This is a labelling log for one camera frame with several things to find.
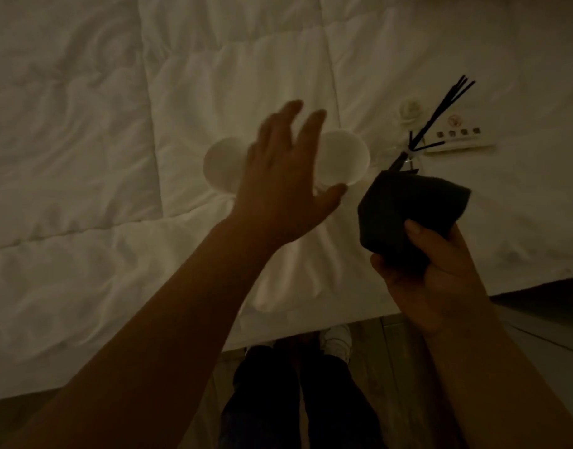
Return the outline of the black cloth pouch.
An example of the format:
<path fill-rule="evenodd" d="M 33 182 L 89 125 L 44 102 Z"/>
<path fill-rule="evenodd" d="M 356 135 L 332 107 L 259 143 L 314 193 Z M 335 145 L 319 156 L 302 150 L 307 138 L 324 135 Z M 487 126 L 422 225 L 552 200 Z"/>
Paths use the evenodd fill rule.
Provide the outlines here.
<path fill-rule="evenodd" d="M 423 274 L 429 259 L 410 242 L 405 221 L 411 219 L 446 238 L 470 196 L 469 188 L 441 178 L 382 171 L 357 207 L 360 244 L 382 256 L 388 267 Z"/>

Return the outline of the white quilted duvet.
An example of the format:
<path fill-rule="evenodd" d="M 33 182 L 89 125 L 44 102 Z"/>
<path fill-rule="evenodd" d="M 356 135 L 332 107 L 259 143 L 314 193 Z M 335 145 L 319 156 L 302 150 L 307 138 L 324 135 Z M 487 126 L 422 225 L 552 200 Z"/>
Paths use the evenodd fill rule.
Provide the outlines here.
<path fill-rule="evenodd" d="M 372 163 L 324 226 L 276 254 L 225 348 L 397 311 L 356 206 L 409 127 L 401 102 L 492 123 L 496 145 L 422 156 L 472 188 L 460 221 L 490 294 L 573 278 L 573 0 L 0 0 L 0 399 L 54 389 L 232 208 L 203 159 L 295 123 Z"/>

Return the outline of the white labelled card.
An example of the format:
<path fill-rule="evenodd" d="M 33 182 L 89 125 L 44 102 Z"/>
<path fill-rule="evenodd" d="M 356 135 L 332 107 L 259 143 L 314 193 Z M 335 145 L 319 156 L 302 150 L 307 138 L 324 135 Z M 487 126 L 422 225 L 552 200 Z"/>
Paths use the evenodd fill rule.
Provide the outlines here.
<path fill-rule="evenodd" d="M 424 135 L 421 147 L 428 154 L 488 148 L 496 145 L 492 123 L 477 112 L 445 112 Z"/>

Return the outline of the person's leg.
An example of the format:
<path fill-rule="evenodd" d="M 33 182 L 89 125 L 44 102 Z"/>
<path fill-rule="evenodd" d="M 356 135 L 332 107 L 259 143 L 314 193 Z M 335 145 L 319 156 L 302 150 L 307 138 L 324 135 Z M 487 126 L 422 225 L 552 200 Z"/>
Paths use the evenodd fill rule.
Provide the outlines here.
<path fill-rule="evenodd" d="M 299 379 L 310 449 L 387 449 L 377 413 L 341 358 L 310 355 Z"/>
<path fill-rule="evenodd" d="M 218 449 L 301 449 L 299 379 L 284 351 L 249 348 L 232 384 Z"/>

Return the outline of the person's right leg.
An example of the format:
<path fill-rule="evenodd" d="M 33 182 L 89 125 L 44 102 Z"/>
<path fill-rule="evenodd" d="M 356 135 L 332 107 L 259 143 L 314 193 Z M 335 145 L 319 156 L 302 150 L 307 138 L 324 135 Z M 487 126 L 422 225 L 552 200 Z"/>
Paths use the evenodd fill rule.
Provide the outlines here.
<path fill-rule="evenodd" d="M 341 358 L 310 355 L 299 379 L 310 449 L 387 449 L 377 413 Z"/>

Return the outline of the person's right hand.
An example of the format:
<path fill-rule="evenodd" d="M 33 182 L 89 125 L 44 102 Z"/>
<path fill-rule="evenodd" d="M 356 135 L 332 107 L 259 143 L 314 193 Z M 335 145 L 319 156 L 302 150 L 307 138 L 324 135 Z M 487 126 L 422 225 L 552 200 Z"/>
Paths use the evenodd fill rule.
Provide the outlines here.
<path fill-rule="evenodd" d="M 498 318 L 456 225 L 443 238 L 442 262 L 443 271 L 414 275 L 388 267 L 382 256 L 371 256 L 395 304 L 423 335 L 491 332 Z"/>

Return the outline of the person's right forearm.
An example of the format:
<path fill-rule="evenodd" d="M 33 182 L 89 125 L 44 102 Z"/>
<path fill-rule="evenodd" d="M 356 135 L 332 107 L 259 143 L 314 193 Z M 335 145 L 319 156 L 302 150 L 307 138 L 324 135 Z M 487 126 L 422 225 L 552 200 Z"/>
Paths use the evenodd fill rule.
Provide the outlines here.
<path fill-rule="evenodd" d="M 493 307 L 439 316 L 426 334 L 470 449 L 573 449 L 573 416 Z"/>

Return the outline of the white shoe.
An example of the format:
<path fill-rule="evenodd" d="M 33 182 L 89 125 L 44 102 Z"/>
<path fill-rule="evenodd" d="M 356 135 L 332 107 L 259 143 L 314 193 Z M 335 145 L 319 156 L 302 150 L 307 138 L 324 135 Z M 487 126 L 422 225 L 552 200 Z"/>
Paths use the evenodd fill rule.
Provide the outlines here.
<path fill-rule="evenodd" d="M 339 324 L 319 333 L 320 350 L 349 364 L 353 341 L 348 324 Z"/>

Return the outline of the person's left forearm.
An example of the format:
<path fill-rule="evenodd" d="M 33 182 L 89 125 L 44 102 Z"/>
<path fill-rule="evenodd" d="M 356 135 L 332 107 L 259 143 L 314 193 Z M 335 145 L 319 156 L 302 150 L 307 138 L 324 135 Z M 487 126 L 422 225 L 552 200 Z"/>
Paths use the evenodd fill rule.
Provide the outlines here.
<path fill-rule="evenodd" d="M 284 244 L 232 214 L 2 449 L 176 449 L 238 310 Z"/>

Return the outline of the person's left leg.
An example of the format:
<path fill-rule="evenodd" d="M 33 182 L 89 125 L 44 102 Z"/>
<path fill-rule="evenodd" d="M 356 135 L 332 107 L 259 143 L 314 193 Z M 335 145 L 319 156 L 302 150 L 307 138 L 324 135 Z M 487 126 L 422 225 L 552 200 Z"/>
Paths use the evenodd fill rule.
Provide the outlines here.
<path fill-rule="evenodd" d="M 301 449 L 299 379 L 284 351 L 249 348 L 232 384 L 218 449 Z"/>

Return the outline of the white round cup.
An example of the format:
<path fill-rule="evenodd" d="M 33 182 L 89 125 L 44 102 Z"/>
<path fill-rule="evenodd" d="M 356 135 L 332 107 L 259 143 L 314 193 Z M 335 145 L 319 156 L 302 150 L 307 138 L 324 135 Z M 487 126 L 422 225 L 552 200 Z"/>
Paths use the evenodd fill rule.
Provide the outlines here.
<path fill-rule="evenodd" d="M 316 184 L 355 185 L 364 177 L 370 161 L 370 151 L 360 136 L 344 129 L 323 132 L 314 168 Z"/>
<path fill-rule="evenodd" d="M 248 146 L 241 138 L 230 136 L 215 142 L 203 159 L 203 175 L 215 191 L 235 195 L 245 167 Z"/>

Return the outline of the bundle of black reed sticks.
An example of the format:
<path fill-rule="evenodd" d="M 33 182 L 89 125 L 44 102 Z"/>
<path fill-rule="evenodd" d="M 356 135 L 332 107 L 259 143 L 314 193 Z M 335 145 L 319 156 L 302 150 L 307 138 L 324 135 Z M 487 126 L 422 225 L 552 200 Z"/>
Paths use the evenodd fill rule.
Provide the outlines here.
<path fill-rule="evenodd" d="M 416 153 L 444 145 L 446 143 L 445 140 L 440 140 L 424 146 L 420 146 L 420 143 L 424 140 L 429 129 L 432 128 L 441 115 L 457 100 L 459 100 L 475 83 L 475 80 L 469 82 L 468 77 L 466 77 L 466 75 L 462 75 L 459 81 L 448 90 L 445 97 L 434 110 L 424 127 L 422 127 L 417 134 L 413 134 L 413 131 L 411 130 L 409 131 L 409 139 L 405 149 L 399 154 L 387 170 L 392 172 L 401 172 L 405 162 L 412 159 Z"/>

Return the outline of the person's left hand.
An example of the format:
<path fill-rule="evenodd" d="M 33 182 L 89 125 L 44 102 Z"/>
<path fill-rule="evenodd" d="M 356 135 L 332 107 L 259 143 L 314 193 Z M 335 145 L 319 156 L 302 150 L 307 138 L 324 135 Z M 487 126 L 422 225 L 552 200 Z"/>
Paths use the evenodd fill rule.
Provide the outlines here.
<path fill-rule="evenodd" d="M 230 215 L 271 251 L 298 240 L 329 217 L 316 215 L 314 207 L 314 168 L 327 111 L 312 112 L 298 134 L 292 133 L 292 145 L 273 145 L 276 114 L 259 127 L 254 141 L 257 164 L 249 171 L 244 168 Z"/>

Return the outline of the small white round cap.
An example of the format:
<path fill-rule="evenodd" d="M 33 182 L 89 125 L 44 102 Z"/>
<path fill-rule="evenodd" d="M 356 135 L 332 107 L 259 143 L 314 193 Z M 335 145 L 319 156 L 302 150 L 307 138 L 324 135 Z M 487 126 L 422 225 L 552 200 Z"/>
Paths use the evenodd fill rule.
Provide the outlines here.
<path fill-rule="evenodd" d="M 398 121 L 401 125 L 415 124 L 422 119 L 423 107 L 419 100 L 408 99 L 400 103 Z"/>

